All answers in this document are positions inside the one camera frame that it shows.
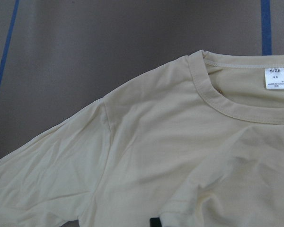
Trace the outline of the beige long-sleeve printed shirt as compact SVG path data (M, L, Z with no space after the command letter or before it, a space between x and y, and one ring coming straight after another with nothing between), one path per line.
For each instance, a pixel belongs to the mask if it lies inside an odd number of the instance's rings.
M200 50L0 159L0 227L284 227L284 55Z

